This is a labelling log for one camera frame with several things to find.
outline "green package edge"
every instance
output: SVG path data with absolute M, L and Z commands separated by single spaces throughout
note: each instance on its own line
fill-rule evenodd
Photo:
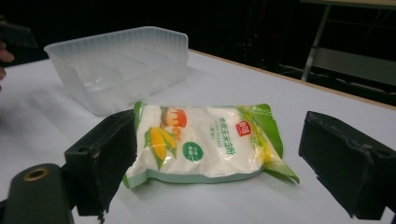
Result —
M 134 128 L 137 130 L 141 114 L 143 111 L 143 107 L 146 104 L 139 101 L 134 104 L 134 112 L 136 113 L 134 117 Z M 279 131 L 276 125 L 276 121 L 272 117 L 271 107 L 268 104 L 260 104 L 260 105 L 232 105 L 232 106 L 219 106 L 219 107 L 231 107 L 237 108 L 241 113 L 248 113 L 250 115 L 244 119 L 252 119 L 250 122 L 255 122 L 267 135 L 268 139 L 274 146 L 276 153 L 282 159 L 283 157 L 283 144 L 279 135 Z M 124 175 L 122 182 L 127 189 L 134 188 L 138 185 L 143 184 L 149 178 L 155 178 L 161 180 L 163 182 L 170 183 L 179 183 L 179 184 L 214 184 L 221 182 L 231 182 L 236 180 L 248 179 L 260 172 L 267 172 L 269 175 L 274 176 L 285 176 L 293 179 L 298 184 L 300 183 L 299 177 L 289 168 L 289 166 L 285 162 L 271 162 L 268 161 L 264 164 L 264 166 L 253 173 L 250 174 L 235 174 L 235 175 L 227 175 L 227 176 L 219 176 L 219 177 L 207 177 L 204 175 L 172 175 L 172 174 L 163 174 L 158 171 L 153 171 L 147 169 L 146 172 L 143 172 L 138 175 L 134 175 L 132 177 L 127 177 Z

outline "plastic package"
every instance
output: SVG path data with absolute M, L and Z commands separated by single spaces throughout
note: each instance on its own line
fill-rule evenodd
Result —
M 188 37 L 146 26 L 54 43 L 44 51 L 72 97 L 108 116 L 182 81 Z
M 269 105 L 134 106 L 137 158 L 127 188 L 156 178 L 173 183 L 218 183 L 263 170 L 297 175 L 283 154 Z

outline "green circle logo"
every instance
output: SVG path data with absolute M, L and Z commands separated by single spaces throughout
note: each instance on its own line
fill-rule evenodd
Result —
M 187 142 L 183 145 L 183 155 L 189 161 L 200 161 L 204 152 L 198 144 Z

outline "plastic container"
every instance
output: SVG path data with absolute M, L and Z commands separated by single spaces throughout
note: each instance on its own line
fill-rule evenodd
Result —
M 44 51 L 71 96 L 107 116 L 185 79 L 188 42 L 185 34 L 145 26 L 54 43 Z

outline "corn illustration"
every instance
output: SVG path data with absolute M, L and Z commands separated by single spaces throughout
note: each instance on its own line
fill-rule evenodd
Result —
M 177 143 L 174 136 L 160 127 L 152 127 L 146 132 L 145 147 L 151 148 L 159 170 L 165 162 L 166 150 L 169 150 L 174 157 L 177 156 Z

